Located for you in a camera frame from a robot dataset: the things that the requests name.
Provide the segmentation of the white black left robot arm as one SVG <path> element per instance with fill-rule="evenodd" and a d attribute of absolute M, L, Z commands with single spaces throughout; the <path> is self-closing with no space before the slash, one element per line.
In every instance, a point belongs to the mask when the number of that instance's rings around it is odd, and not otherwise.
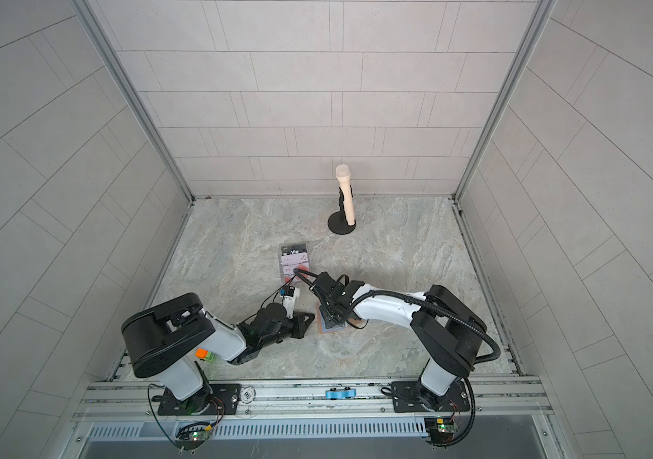
<path fill-rule="evenodd" d="M 302 339 L 316 316 L 273 302 L 250 321 L 228 324 L 206 310 L 198 295 L 184 294 L 129 317 L 121 333 L 133 373 L 156 378 L 173 398 L 184 402 L 208 385 L 189 358 L 201 348 L 231 365 L 255 359 L 263 348 Z"/>

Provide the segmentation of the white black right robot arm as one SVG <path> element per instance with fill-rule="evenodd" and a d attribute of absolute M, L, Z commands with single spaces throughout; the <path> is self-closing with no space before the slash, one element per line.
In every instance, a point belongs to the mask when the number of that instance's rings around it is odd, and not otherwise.
<path fill-rule="evenodd" d="M 496 361 L 502 353 L 484 321 L 441 285 L 408 294 L 346 277 L 334 279 L 323 272 L 309 290 L 335 323 L 383 321 L 412 330 L 430 356 L 418 384 L 423 393 L 435 398 L 446 396 L 478 363 Z"/>

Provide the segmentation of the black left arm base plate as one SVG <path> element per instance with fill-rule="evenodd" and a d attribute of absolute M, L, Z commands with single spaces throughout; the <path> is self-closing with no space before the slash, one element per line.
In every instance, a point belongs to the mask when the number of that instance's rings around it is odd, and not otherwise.
<path fill-rule="evenodd" d="M 162 416 L 235 415 L 240 401 L 240 384 L 210 384 L 186 401 L 179 401 L 169 388 L 152 397 L 158 403 L 156 414 Z"/>

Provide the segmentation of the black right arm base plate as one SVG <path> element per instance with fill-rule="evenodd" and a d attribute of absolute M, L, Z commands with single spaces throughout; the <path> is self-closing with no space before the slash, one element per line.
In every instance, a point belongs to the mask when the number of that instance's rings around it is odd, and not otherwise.
<path fill-rule="evenodd" d="M 420 382 L 391 382 L 381 388 L 381 393 L 391 399 L 396 413 L 469 412 L 472 409 L 462 380 L 454 382 L 442 396 L 435 395 Z"/>

